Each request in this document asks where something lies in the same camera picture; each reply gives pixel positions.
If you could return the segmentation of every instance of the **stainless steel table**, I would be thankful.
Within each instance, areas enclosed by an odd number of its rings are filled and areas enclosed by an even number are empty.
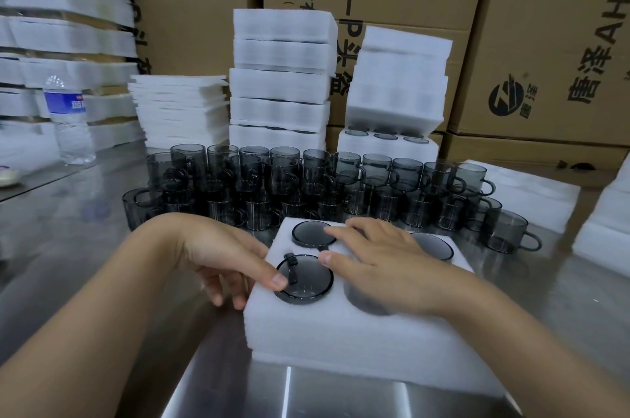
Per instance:
[[[141,144],[120,146],[99,154],[90,167],[57,171],[61,178],[52,182],[29,178],[35,188],[0,195],[0,363],[127,235],[120,198],[146,183],[144,155]],[[630,383],[630,280],[573,256],[567,238],[531,229],[543,238],[544,248],[515,256],[479,246],[469,231],[453,238],[477,275]],[[259,238],[269,242],[272,236],[266,232]],[[164,290],[119,415],[485,417],[515,412],[485,397],[252,363],[242,314],[215,309],[196,278],[178,272]]]

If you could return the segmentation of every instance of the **bottle label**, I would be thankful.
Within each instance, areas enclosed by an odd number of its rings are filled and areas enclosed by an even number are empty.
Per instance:
[[[79,114],[85,112],[81,93],[48,93],[44,91],[46,105],[51,114]]]

